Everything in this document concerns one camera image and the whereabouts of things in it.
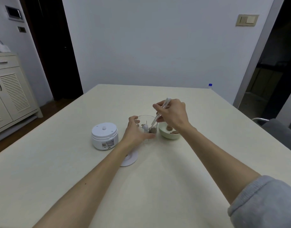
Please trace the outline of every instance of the floor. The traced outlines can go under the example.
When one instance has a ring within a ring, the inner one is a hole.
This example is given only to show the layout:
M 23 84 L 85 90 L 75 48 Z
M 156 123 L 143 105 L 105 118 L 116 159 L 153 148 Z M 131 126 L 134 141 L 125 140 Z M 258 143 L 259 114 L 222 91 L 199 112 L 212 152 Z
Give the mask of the floor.
M 51 116 L 56 114 L 58 111 L 66 107 L 68 104 L 73 102 L 75 99 L 61 99 L 59 101 L 52 101 L 47 103 L 46 105 L 41 107 L 41 111 L 43 114 L 42 118 L 37 118 L 23 126 L 21 129 L 17 130 L 13 134 L 9 135 L 8 137 L 4 138 L 0 141 L 0 152 L 6 149 L 8 146 L 13 144 L 15 141 L 19 140 L 21 137 L 32 131 L 35 127 L 49 119 Z
M 258 118 L 262 115 L 267 102 L 267 100 L 260 96 L 251 92 L 246 92 L 242 98 L 241 104 L 239 105 L 239 111 L 250 119 Z

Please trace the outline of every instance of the white table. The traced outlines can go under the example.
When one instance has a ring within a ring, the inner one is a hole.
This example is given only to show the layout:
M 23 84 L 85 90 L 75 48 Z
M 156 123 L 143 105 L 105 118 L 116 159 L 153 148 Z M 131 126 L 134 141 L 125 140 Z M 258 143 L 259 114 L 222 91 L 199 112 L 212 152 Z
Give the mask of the white table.
M 91 129 L 155 115 L 166 97 L 186 103 L 191 124 L 261 174 L 291 185 L 291 151 L 209 89 L 97 85 L 0 153 L 0 227 L 31 227 L 109 151 Z M 183 138 L 143 144 L 120 168 L 90 227 L 231 227 L 228 203 Z

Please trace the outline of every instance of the green bowl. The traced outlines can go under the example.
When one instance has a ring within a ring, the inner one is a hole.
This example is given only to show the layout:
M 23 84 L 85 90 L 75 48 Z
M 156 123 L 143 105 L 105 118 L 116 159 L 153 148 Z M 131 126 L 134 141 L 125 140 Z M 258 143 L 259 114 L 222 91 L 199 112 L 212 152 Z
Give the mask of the green bowl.
M 168 139 L 178 139 L 180 138 L 180 134 L 170 134 L 172 131 L 175 131 L 174 129 L 171 130 L 171 131 L 168 131 L 166 130 L 166 127 L 167 127 L 167 123 L 166 122 L 160 122 L 158 123 L 158 129 L 159 129 L 159 132 L 162 136 L 164 136 L 165 138 L 168 138 Z

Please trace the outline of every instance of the transparent container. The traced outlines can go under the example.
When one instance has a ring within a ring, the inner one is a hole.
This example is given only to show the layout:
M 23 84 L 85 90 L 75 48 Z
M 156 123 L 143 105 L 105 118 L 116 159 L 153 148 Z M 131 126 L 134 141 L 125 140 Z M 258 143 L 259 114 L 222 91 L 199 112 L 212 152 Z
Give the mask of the transparent container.
M 154 133 L 154 134 L 156 134 L 157 130 L 158 130 L 158 123 L 157 122 L 155 122 L 153 127 L 150 129 L 151 124 L 152 124 L 154 119 L 155 119 L 155 117 L 153 117 L 151 115 L 140 115 L 140 116 L 138 116 L 138 120 L 140 120 L 140 122 L 138 123 L 139 129 L 144 133 Z M 152 140 L 154 140 L 154 139 L 146 139 L 146 140 L 144 140 L 144 143 L 149 143 Z

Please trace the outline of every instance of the gray sleeve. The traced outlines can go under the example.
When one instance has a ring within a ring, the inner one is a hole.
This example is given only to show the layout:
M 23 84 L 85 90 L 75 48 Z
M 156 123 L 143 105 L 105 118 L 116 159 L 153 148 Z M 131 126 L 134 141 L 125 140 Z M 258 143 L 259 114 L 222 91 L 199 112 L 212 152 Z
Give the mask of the gray sleeve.
M 291 227 L 291 187 L 261 176 L 237 196 L 228 215 L 234 227 Z

